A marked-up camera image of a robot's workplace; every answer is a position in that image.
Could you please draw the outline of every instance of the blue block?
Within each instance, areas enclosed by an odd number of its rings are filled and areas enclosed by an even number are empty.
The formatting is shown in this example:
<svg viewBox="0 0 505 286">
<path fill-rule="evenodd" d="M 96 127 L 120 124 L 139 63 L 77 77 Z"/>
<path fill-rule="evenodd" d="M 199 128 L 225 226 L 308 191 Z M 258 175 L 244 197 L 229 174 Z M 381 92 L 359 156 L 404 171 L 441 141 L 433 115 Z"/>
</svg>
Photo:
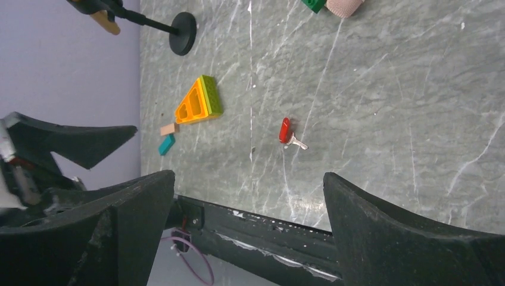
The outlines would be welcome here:
<svg viewBox="0 0 505 286">
<path fill-rule="evenodd" d="M 175 143 L 175 137 L 173 134 L 168 135 L 163 143 L 161 143 L 160 147 L 158 147 L 158 151 L 160 152 L 161 156 L 164 156 L 167 154 L 167 152 L 170 150 L 170 148 L 173 146 Z"/>
</svg>

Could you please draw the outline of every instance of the red key head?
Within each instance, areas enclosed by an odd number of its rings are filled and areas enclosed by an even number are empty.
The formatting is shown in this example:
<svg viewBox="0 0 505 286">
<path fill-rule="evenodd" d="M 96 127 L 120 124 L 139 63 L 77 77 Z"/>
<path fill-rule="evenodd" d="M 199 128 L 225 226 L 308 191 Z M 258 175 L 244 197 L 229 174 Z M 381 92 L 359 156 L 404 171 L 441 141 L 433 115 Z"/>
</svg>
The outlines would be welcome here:
<svg viewBox="0 0 505 286">
<path fill-rule="evenodd" d="M 289 142 L 291 136 L 293 135 L 293 132 L 290 130 L 290 128 L 291 128 L 291 122 L 289 121 L 289 118 L 284 117 L 279 132 L 280 143 L 287 144 Z"/>
</svg>

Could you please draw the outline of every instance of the marble surface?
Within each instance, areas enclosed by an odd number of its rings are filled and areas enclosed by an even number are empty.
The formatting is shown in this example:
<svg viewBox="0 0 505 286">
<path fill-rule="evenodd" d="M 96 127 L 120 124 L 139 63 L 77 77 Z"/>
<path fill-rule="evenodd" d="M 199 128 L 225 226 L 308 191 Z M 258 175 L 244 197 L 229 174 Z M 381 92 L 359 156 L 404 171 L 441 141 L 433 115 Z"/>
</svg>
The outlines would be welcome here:
<svg viewBox="0 0 505 286">
<path fill-rule="evenodd" d="M 336 172 L 455 226 L 505 234 L 505 1 L 366 1 L 354 17 L 300 0 L 142 0 L 171 23 L 193 13 L 185 57 L 142 28 L 142 174 L 173 169 L 176 192 L 330 230 L 322 191 Z M 225 113 L 159 129 L 201 74 Z M 309 146 L 279 143 L 282 119 Z"/>
</svg>

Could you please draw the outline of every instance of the black round base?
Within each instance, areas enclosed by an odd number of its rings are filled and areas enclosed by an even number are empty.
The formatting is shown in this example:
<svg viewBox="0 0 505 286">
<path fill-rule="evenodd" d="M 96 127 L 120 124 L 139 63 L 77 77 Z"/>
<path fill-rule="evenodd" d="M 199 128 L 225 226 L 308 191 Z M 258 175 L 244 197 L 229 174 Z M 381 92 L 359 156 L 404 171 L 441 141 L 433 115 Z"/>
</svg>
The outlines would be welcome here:
<svg viewBox="0 0 505 286">
<path fill-rule="evenodd" d="M 188 12 L 179 13 L 175 16 L 172 27 L 176 28 L 179 33 L 178 35 L 170 34 L 170 48 L 176 55 L 189 53 L 197 37 L 197 20 L 195 16 Z"/>
</svg>

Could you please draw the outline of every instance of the purple-gray wall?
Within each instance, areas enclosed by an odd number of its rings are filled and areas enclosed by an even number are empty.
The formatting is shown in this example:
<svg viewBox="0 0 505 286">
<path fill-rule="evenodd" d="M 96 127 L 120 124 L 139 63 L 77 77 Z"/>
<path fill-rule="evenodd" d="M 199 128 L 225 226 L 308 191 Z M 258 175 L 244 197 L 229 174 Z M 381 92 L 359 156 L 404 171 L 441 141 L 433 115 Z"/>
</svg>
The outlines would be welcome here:
<svg viewBox="0 0 505 286">
<path fill-rule="evenodd" d="M 139 0 L 124 0 L 138 11 Z M 139 26 L 113 36 L 65 0 L 0 1 L 0 117 L 77 126 L 140 124 Z M 91 171 L 57 158 L 88 189 L 140 175 L 140 136 Z"/>
</svg>

